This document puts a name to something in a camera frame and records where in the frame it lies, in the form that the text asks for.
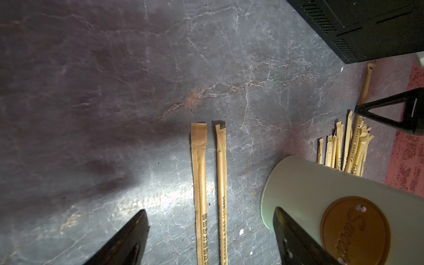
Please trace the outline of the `green metal cup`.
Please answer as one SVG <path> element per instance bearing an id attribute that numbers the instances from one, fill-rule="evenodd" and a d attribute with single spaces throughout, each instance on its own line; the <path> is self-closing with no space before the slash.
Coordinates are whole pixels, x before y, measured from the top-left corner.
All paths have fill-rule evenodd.
<path id="1" fill-rule="evenodd" d="M 289 156 L 262 192 L 261 218 L 270 230 L 277 208 L 338 265 L 424 262 L 424 200 L 412 193 Z"/>

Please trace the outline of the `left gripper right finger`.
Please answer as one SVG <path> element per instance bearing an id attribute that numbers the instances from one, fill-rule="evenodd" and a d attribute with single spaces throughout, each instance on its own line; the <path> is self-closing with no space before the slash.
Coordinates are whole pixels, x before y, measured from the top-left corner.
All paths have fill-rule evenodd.
<path id="1" fill-rule="evenodd" d="M 273 228 L 283 265 L 337 265 L 339 263 L 279 206 L 274 211 Z"/>

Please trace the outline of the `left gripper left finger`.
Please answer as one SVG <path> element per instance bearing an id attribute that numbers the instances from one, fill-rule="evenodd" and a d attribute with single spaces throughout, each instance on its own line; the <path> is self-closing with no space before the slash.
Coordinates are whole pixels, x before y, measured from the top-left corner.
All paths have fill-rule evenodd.
<path id="1" fill-rule="evenodd" d="M 148 215 L 138 211 L 85 265 L 139 265 L 149 234 Z"/>

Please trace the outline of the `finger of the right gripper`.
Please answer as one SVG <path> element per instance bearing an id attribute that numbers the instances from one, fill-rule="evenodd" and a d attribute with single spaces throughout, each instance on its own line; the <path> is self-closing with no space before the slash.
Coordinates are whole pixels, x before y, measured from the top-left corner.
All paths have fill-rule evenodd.
<path id="1" fill-rule="evenodd" d="M 424 89 L 416 88 L 355 107 L 365 118 L 411 135 L 424 134 Z"/>

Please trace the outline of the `black mesh file holder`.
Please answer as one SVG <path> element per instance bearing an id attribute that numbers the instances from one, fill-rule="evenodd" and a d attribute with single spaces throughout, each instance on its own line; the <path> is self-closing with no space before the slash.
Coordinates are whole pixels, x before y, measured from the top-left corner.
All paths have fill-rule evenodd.
<path id="1" fill-rule="evenodd" d="M 423 1 L 289 1 L 345 63 L 422 52 Z"/>

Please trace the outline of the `paper straw twelfth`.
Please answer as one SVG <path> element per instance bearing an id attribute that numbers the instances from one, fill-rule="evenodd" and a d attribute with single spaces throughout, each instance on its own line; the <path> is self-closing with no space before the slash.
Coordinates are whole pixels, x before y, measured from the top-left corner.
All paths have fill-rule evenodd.
<path id="1" fill-rule="evenodd" d="M 370 86 L 371 77 L 372 77 L 372 73 L 373 73 L 374 68 L 375 68 L 374 64 L 368 63 L 367 73 L 365 75 L 365 80 L 364 80 L 363 87 L 362 87 L 362 90 L 361 90 L 361 96 L 359 98 L 358 105 L 365 104 L 365 102 L 367 101 L 369 86 Z"/>

